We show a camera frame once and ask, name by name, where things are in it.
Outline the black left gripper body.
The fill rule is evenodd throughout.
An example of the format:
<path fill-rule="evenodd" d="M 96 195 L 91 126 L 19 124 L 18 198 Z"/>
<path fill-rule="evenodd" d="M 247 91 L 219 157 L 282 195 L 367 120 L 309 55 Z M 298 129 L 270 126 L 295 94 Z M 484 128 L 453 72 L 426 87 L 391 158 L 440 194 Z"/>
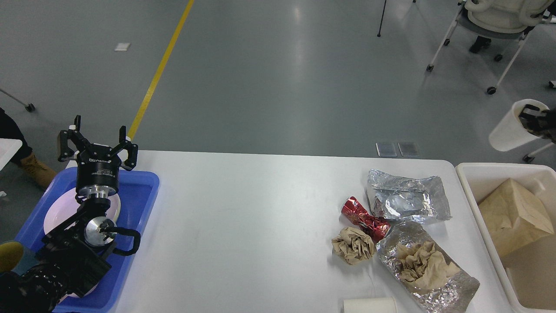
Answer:
<path fill-rule="evenodd" d="M 122 161 L 117 155 L 110 157 L 99 151 L 81 151 L 76 155 L 79 196 L 113 196 L 119 192 L 119 167 Z"/>

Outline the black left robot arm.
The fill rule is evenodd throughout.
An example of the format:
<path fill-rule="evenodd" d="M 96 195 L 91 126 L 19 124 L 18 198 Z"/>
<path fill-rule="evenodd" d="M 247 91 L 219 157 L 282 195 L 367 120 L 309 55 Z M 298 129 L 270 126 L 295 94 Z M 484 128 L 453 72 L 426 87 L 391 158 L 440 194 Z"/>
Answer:
<path fill-rule="evenodd" d="M 119 169 L 135 168 L 138 146 L 119 130 L 115 147 L 92 144 L 81 134 L 81 117 L 58 135 L 64 162 L 77 162 L 76 212 L 43 238 L 36 253 L 38 264 L 22 275 L 1 273 L 1 311 L 3 313 L 50 313 L 68 294 L 85 296 L 111 269 L 111 254 L 135 254 L 141 234 L 117 226 L 106 216 L 110 196 L 119 192 Z"/>

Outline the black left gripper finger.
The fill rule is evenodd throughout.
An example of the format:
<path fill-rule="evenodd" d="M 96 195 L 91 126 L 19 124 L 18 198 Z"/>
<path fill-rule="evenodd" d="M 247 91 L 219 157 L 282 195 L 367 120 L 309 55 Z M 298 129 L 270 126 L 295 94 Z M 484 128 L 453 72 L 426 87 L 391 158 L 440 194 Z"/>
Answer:
<path fill-rule="evenodd" d="M 122 160 L 119 156 L 121 151 L 127 152 L 125 160 Z M 131 171 L 137 166 L 138 152 L 138 145 L 134 144 L 131 139 L 127 137 L 126 127 L 121 126 L 119 129 L 119 143 L 115 148 L 109 148 L 109 151 L 106 153 L 106 159 L 113 165 Z"/>
<path fill-rule="evenodd" d="M 81 115 L 76 115 L 68 129 L 59 132 L 57 142 L 58 162 L 97 162 L 96 148 L 81 134 Z"/>

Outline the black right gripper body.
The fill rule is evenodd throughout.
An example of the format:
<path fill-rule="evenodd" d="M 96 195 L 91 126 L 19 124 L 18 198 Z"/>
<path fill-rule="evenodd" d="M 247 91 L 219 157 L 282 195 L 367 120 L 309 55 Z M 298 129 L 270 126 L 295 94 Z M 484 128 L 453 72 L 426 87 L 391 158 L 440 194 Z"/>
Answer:
<path fill-rule="evenodd" d="M 544 110 L 544 135 L 545 139 L 550 139 L 552 143 L 556 142 L 556 111 Z"/>

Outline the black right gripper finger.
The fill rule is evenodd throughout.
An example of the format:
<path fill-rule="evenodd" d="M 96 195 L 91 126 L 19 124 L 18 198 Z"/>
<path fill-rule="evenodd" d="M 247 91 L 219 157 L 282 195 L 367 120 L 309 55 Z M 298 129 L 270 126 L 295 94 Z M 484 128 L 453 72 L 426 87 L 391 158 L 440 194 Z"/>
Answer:
<path fill-rule="evenodd" d="M 545 135 L 547 132 L 546 116 L 546 112 L 540 109 L 540 107 L 526 104 L 519 114 L 519 120 L 528 133 L 532 135 Z"/>

